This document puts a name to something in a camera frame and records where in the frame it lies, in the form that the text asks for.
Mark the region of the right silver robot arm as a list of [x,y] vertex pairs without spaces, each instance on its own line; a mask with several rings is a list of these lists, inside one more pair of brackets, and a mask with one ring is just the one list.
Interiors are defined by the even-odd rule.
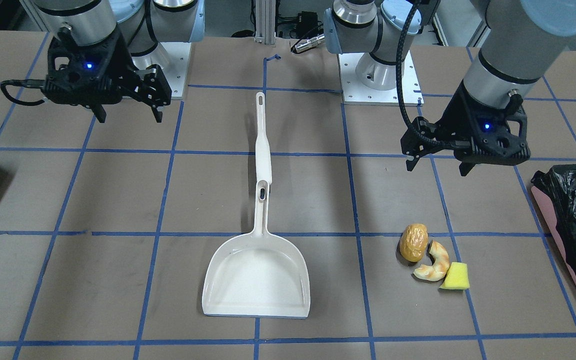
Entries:
[[80,106],[106,120],[105,105],[130,98],[156,122],[172,102],[171,66],[154,55],[163,43],[198,43],[203,0],[35,0],[52,39],[38,88],[46,100]]

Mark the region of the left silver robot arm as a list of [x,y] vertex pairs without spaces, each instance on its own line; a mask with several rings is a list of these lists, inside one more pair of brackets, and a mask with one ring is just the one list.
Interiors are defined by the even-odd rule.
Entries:
[[478,164],[516,166],[531,156],[524,98],[576,36],[576,0],[474,0],[490,33],[438,121],[411,119],[403,100],[405,57],[422,28],[421,1],[336,0],[323,34],[332,54],[361,53],[361,82],[397,90],[406,125],[406,168],[452,151],[466,176]]

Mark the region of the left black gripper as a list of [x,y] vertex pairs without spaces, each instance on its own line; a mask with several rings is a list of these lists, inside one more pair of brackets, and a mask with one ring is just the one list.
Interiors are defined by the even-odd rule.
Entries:
[[528,161],[531,151],[524,99],[516,89],[506,93],[506,98],[506,107],[496,109],[476,100],[460,83],[437,123],[416,117],[411,123],[413,130],[403,134],[406,170],[412,172],[421,158],[443,150],[441,141],[464,143],[454,150],[462,177],[478,164],[517,166]]

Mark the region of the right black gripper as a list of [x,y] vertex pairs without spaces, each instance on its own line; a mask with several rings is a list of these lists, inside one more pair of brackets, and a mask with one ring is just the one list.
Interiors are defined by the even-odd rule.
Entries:
[[145,85],[140,85],[119,26],[105,39],[86,46],[75,42],[72,27],[62,26],[50,43],[47,60],[42,94],[51,102],[82,106],[104,123],[103,105],[118,104],[129,97],[147,105],[156,123],[162,123],[160,107],[169,105],[172,99],[169,81],[160,65],[151,64],[142,75]]

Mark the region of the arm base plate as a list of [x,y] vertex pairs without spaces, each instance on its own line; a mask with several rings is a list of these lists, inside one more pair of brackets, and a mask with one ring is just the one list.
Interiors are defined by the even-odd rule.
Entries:
[[[344,104],[399,105],[396,66],[378,63],[368,53],[339,54],[338,63]],[[411,52],[404,58],[401,83],[405,106],[425,103]]]
[[166,76],[172,100],[183,100],[191,59],[192,44],[187,42],[160,42],[144,55],[133,55],[132,61],[138,69],[158,64]]

